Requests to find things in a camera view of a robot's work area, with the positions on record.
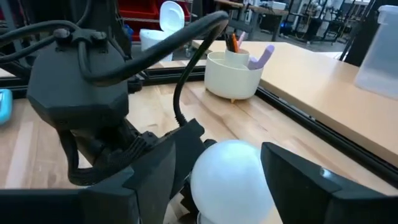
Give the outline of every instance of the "clear plastic container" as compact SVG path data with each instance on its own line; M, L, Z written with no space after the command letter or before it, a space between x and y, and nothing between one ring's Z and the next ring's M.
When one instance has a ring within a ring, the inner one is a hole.
M381 6L380 24L355 85L398 100L398 7Z

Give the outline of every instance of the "orange pen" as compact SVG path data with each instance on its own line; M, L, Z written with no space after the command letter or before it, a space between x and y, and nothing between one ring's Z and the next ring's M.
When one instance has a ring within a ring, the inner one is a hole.
M235 33L232 34L232 43L234 44L235 53L238 53L239 52L238 41L236 40Z

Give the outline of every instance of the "black cable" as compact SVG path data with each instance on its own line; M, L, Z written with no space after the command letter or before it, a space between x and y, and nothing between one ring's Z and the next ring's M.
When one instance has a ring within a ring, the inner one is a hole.
M87 21L87 19L89 18L90 14L91 14L92 5L93 5L93 0L87 0L86 9L85 9L82 17L76 23L77 26L75 26L75 29L79 29L78 26L81 26L82 24L84 24ZM39 50L47 45L50 45L54 41L55 41L54 36L51 35L50 37L46 37L46 38L40 40L39 42L35 43L34 45L30 45L29 47L26 47L18 52L14 52L13 54L0 57L0 63L8 63L8 62L12 62L13 60L18 60L20 58L26 57L26 56L30 55L31 53L35 52L36 50Z
M219 36L219 34L224 30L224 27L218 26L217 29L213 29L209 35L204 39L202 44L199 46L195 54L193 54L193 57L189 61L188 65L185 67L185 70L183 71L180 80L177 82L175 89L174 89L174 95L173 95L173 109L174 109L174 115L175 119L177 120L177 123L180 126L184 126L187 123L187 120L185 119L184 115L181 112L180 108L180 96L182 92L182 88L184 86L184 83L187 81L189 74L192 72L193 68L195 68L195 65L198 63L198 61L201 59L201 56L206 52L206 50L210 47L210 45L213 43L213 41Z
M85 11L81 16L81 18L79 19L79 21L77 21L76 25L80 27L83 26L84 23L87 22L89 16L91 15L92 9L93 9L93 0L87 0Z
M112 176L131 164L141 153L147 149L148 145L142 137L137 137L123 152L111 155L106 165L90 168L78 168L79 155L74 135L70 131L59 131L58 135L61 145L68 161L68 179L71 183L80 186L94 185Z
M37 34L39 32L50 32L54 29L69 28L72 30L80 29L76 24L70 21L45 21L29 26L21 27L16 30L12 30L4 35L0 36L0 47L11 43L16 39L23 39L24 37Z
M138 72L150 67L159 60L171 54L175 49L193 40L195 37L205 34L212 29L224 29L228 23L228 15L223 11L211 13L201 19L192 22L170 37L152 46L133 58L121 67L99 74L92 74L88 63L86 43L78 45L78 58L83 77L90 83L98 86L110 86L130 78Z
M54 40L55 40L54 36L46 37L40 40L39 42L35 43L34 45L30 45L29 47L26 47L18 52L14 52L10 55L5 55L3 57L0 57L0 63L9 63L14 60L26 57L31 53L35 52L36 50L39 50L47 45L50 45L52 42L54 42Z

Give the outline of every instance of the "screw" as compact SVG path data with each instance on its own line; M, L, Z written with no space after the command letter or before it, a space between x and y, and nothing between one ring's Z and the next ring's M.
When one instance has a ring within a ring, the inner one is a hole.
M91 39L98 42L104 42L106 40L105 32L93 32L91 34Z
M53 36L55 37L55 41L57 41L59 45L69 44L72 40L72 35L70 34L69 30L66 29L54 30Z
M66 39L70 36L69 30L66 29L56 29L52 34L57 39Z

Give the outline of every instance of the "blue object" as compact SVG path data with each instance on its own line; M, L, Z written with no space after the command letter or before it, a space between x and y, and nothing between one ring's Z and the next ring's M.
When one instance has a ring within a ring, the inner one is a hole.
M124 28L126 28L127 33L129 34L129 40L132 42L132 35L134 33L133 29L129 27L129 25L125 24Z
M0 124L4 124L11 118L12 92L7 89L0 89Z

